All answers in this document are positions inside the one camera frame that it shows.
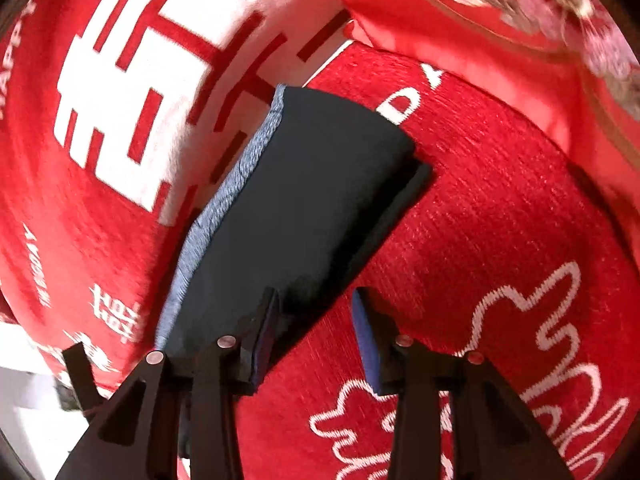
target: metal pin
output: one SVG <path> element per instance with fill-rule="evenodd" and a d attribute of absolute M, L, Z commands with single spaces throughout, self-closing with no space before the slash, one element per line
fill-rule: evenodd
<path fill-rule="evenodd" d="M 232 335 L 223 335 L 218 339 L 218 346 L 220 348 L 233 348 L 236 346 L 236 338 Z"/>
<path fill-rule="evenodd" d="M 473 365 L 481 365 L 484 363 L 484 356 L 480 352 L 473 351 L 466 355 L 466 360 Z"/>
<path fill-rule="evenodd" d="M 414 344 L 414 338 L 410 335 L 401 334 L 396 337 L 396 344 L 402 348 L 409 348 L 409 346 Z"/>
<path fill-rule="evenodd" d="M 162 359 L 164 359 L 164 354 L 159 350 L 154 350 L 146 355 L 146 362 L 150 365 L 160 364 Z"/>

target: red fabric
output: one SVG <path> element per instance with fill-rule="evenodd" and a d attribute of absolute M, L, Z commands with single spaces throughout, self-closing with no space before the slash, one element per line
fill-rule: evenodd
<path fill-rule="evenodd" d="M 6 302 L 6 299 L 2 295 L 0 291 L 0 323 L 9 323 L 16 324 L 18 323 L 15 319 L 14 313 L 11 311 L 11 307 Z"/>
<path fill-rule="evenodd" d="M 640 266 L 640 66 L 598 0 L 344 0 L 352 37 L 521 111 L 596 182 Z"/>
<path fill-rule="evenodd" d="M 33 0 L 17 17 L 0 42 L 0 279 L 62 380 L 76 341 L 107 390 L 150 347 L 190 219 L 346 19 L 339 0 Z"/>
<path fill-rule="evenodd" d="M 435 178 L 347 293 L 241 401 L 245 478 L 384 477 L 395 400 L 364 383 L 350 317 L 357 285 L 375 286 L 401 330 L 431 348 L 484 352 L 526 392 L 575 477 L 592 478 L 640 406 L 640 283 L 588 181 L 519 113 L 414 60 L 354 44 L 310 86 L 390 118 L 404 112 L 400 127 Z M 410 97 L 392 99 L 395 112 L 380 106 L 399 91 Z"/>

